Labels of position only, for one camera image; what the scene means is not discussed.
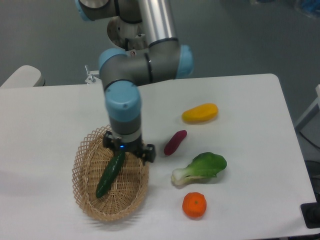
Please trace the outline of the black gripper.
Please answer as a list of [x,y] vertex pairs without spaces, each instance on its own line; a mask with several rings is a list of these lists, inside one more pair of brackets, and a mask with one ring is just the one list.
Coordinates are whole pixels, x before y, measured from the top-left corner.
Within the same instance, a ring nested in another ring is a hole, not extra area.
[[156,158],[156,147],[153,144],[144,145],[141,134],[133,141],[124,142],[122,138],[114,138],[112,132],[107,130],[102,138],[102,145],[114,154],[119,152],[132,153],[142,159],[143,165],[153,163]]

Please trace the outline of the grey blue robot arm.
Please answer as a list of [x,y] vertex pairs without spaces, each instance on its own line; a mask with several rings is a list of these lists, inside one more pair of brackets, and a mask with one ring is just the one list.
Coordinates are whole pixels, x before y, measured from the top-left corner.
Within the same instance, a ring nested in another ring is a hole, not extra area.
[[179,43],[171,4],[167,0],[77,0],[75,5],[86,21],[119,17],[120,34],[128,27],[142,26],[145,49],[133,54],[126,46],[110,48],[98,59],[111,126],[103,145],[115,153],[129,152],[153,162],[155,146],[144,144],[142,138],[138,87],[184,78],[194,69],[190,47]]

